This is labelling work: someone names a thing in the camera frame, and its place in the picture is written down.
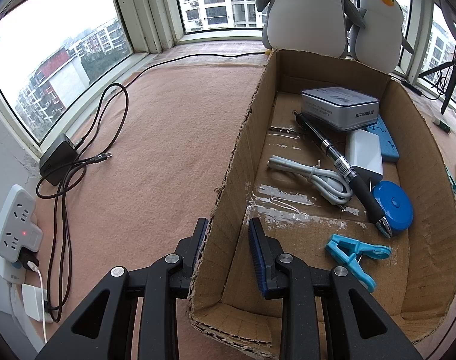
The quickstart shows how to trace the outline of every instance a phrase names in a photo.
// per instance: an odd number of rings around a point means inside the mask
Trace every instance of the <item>pen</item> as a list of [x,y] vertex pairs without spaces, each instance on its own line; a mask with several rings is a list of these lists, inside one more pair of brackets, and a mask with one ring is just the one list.
[[323,151],[326,156],[333,160],[334,166],[338,169],[340,175],[346,180],[353,193],[358,197],[361,204],[366,209],[366,214],[371,223],[387,238],[391,238],[393,233],[386,219],[385,212],[374,198],[366,183],[361,176],[356,173],[353,167],[346,161],[346,158],[331,144],[329,140],[315,127],[308,119],[299,112],[294,111],[296,122],[308,132],[313,138],[316,145]]

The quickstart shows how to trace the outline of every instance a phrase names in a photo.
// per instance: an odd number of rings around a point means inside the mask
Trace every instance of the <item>screw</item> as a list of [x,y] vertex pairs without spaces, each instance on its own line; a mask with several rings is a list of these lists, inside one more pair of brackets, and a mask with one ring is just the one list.
[[165,257],[165,261],[168,264],[176,264],[179,261],[179,255],[177,254],[169,254],[168,256]]
[[278,256],[278,259],[282,262],[282,263],[285,263],[285,264],[289,264],[290,262],[293,261],[293,256],[289,253],[281,253],[279,256]]
[[122,266],[116,266],[111,270],[110,273],[115,278],[119,278],[121,275],[125,273],[125,268],[123,268]]
[[343,266],[337,266],[334,268],[334,274],[343,277],[348,274],[348,270]]

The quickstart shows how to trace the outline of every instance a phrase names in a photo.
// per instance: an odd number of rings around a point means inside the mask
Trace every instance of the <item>cardboard box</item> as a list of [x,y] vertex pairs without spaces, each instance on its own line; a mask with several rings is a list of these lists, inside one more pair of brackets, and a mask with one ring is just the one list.
[[[405,190],[414,209],[408,231],[384,238],[353,198],[346,211],[323,199],[308,182],[269,170],[272,155],[334,169],[298,131],[300,91],[343,86],[380,99],[380,114],[400,159],[384,163],[384,179]],[[344,152],[345,135],[325,130]],[[456,292],[456,203],[438,146],[404,88],[361,63],[307,52],[274,52],[238,134],[210,218],[189,295],[192,325],[240,350],[278,358],[281,300],[264,300],[256,286],[247,223],[258,216],[265,232],[308,265],[336,266],[324,246],[333,233],[391,246],[389,259],[366,258],[377,283],[374,297],[412,342],[433,333]],[[321,303],[321,347],[326,357]]]

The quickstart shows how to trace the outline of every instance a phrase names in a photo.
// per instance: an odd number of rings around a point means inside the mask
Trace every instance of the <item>white stuffed penguin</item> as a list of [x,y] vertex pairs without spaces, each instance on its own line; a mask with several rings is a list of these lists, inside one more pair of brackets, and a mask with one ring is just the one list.
[[403,11],[396,0],[358,0],[357,7],[365,22],[360,28],[347,20],[351,56],[372,68],[391,73],[400,59],[401,45],[411,54],[413,48],[401,30]]
[[345,15],[363,28],[350,0],[256,0],[258,12],[269,4],[262,41],[266,48],[310,51],[345,58]]

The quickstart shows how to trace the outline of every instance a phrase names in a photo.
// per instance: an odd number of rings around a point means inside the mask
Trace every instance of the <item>blue clothespin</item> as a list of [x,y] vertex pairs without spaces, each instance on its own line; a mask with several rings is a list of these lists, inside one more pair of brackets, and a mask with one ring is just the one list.
[[372,259],[382,260],[391,255],[391,248],[382,245],[371,245],[357,239],[348,238],[343,235],[333,234],[326,244],[326,250],[339,263],[344,265],[369,292],[376,288],[376,282],[366,274],[358,262],[358,257],[365,255]]

